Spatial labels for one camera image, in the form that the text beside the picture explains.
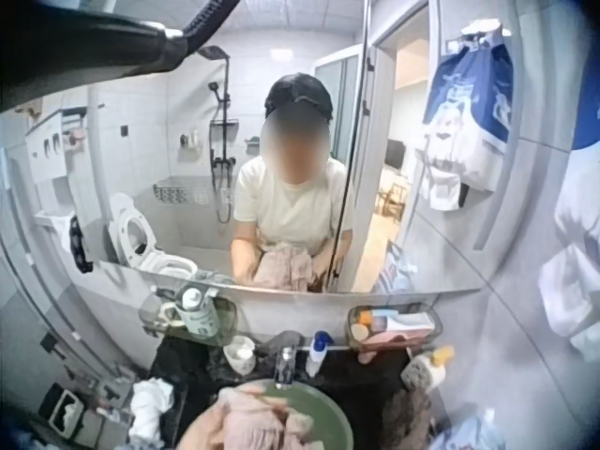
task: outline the glass shelf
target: glass shelf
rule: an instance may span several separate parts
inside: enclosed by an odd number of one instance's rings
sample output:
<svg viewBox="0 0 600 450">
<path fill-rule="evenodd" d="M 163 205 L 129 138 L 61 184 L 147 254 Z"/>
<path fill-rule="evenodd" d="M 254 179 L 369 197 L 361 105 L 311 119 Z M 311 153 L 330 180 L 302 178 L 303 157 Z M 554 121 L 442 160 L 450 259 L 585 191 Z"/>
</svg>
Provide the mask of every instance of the glass shelf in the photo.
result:
<svg viewBox="0 0 600 450">
<path fill-rule="evenodd" d="M 163 303 L 161 298 L 156 295 L 150 295 L 146 298 L 138 310 L 138 315 L 142 321 L 144 331 L 152 336 L 162 334 L 176 338 L 192 340 L 204 345 L 223 347 L 231 343 L 237 326 L 237 306 L 235 303 L 222 297 L 215 297 L 215 309 L 217 310 L 220 327 L 218 333 L 213 337 L 201 337 L 190 333 L 185 326 L 174 327 L 166 324 L 159 318 L 158 312 Z"/>
<path fill-rule="evenodd" d="M 388 342 L 372 343 L 368 344 L 364 341 L 358 341 L 354 338 L 351 331 L 352 325 L 359 323 L 360 313 L 363 311 L 372 311 L 376 309 L 394 309 L 399 314 L 412 314 L 418 312 L 426 312 L 434 323 L 434 329 L 426 336 L 416 337 L 411 339 L 404 339 L 398 337 Z M 431 343 L 443 332 L 442 321 L 440 316 L 435 312 L 432 306 L 421 303 L 412 302 L 406 305 L 387 305 L 381 307 L 353 307 L 348 313 L 348 321 L 346 322 L 346 340 L 348 345 L 359 352 L 382 352 L 385 350 L 398 350 L 406 349 L 407 347 L 423 346 Z M 372 330 L 368 329 L 368 337 L 372 338 L 375 334 Z"/>
</svg>

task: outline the white cabinet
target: white cabinet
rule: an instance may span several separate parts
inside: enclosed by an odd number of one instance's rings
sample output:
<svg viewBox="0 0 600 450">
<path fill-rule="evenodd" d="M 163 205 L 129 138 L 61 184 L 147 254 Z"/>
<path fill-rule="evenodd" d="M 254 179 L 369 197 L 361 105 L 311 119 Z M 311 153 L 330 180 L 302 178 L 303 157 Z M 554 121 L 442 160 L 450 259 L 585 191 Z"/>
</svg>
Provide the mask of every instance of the white cabinet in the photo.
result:
<svg viewBox="0 0 600 450">
<path fill-rule="evenodd" d="M 36 184 L 67 176 L 62 119 L 62 111 L 57 110 L 25 136 L 31 174 Z"/>
</svg>

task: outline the white t-shirt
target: white t-shirt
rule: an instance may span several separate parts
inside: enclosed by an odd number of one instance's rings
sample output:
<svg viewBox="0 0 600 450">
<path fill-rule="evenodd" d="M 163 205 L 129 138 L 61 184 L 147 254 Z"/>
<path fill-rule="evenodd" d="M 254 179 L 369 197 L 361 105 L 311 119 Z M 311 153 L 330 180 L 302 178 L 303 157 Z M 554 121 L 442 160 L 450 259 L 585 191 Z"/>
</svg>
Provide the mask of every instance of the white t-shirt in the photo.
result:
<svg viewBox="0 0 600 450">
<path fill-rule="evenodd" d="M 302 185 L 275 177 L 255 157 L 242 166 L 235 186 L 233 218 L 256 222 L 265 247 L 286 242 L 316 255 L 335 236 L 346 184 L 346 168 L 329 158 L 322 175 Z M 342 231 L 353 227 L 354 195 L 348 192 Z"/>
</svg>

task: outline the person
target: person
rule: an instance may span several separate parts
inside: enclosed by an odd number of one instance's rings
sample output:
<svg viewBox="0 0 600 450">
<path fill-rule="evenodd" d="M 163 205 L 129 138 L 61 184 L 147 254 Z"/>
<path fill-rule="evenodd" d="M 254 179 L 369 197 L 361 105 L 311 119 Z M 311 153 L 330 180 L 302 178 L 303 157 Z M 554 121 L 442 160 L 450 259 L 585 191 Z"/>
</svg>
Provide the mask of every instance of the person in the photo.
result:
<svg viewBox="0 0 600 450">
<path fill-rule="evenodd" d="M 279 243 L 305 248 L 322 281 L 334 251 L 346 184 L 346 168 L 329 157 L 333 106 L 315 77 L 287 75 L 264 103 L 261 155 L 244 164 L 237 178 L 231 246 L 236 282 L 251 285 L 260 258 Z M 347 195 L 334 264 L 353 239 L 353 192 Z"/>
<path fill-rule="evenodd" d="M 285 398 L 265 397 L 260 386 L 252 384 L 236 388 L 266 403 L 275 414 L 285 416 L 288 402 Z M 214 450 L 224 441 L 223 424 L 229 413 L 229 405 L 219 396 L 218 401 L 194 420 L 177 445 L 177 450 Z"/>
</svg>

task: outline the green basin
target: green basin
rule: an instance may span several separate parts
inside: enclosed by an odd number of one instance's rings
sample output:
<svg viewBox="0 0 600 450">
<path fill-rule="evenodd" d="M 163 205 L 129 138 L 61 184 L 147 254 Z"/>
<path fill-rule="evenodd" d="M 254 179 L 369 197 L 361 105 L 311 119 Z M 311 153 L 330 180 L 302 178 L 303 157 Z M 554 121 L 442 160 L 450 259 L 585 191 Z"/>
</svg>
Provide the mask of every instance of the green basin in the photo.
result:
<svg viewBox="0 0 600 450">
<path fill-rule="evenodd" d="M 288 404 L 314 420 L 308 442 L 322 441 L 325 450 L 353 450 L 354 439 L 346 414 L 334 400 L 323 392 L 301 382 L 287 389 L 277 389 L 273 380 L 258 380 L 247 384 L 258 384 L 269 397 L 286 398 Z"/>
</svg>

